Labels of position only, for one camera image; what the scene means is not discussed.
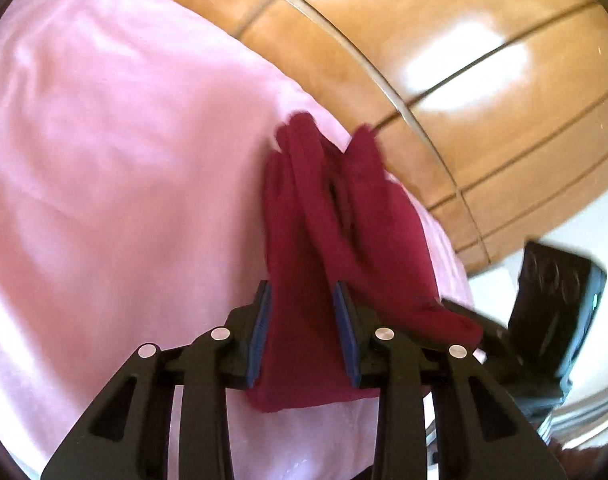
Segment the dark red garment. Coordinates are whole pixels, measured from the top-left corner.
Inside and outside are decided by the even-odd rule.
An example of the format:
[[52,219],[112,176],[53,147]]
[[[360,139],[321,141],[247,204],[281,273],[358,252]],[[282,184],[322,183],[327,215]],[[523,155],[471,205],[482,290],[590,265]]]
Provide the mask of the dark red garment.
[[469,304],[464,265],[441,225],[383,167],[374,134],[359,128],[337,148],[310,114],[277,131],[263,208],[272,305],[254,408],[277,412],[351,402],[333,290],[432,344],[476,348],[482,331],[448,311]]

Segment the pink bed cover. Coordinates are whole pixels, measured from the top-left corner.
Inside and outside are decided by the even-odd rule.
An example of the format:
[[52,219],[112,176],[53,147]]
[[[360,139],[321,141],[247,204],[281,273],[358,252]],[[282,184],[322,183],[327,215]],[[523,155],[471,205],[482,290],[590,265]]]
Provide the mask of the pink bed cover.
[[[269,280],[277,131],[345,128],[173,0],[13,0],[0,19],[0,440],[42,476],[132,352],[190,344]],[[377,395],[263,412],[228,396],[240,479],[347,479]]]

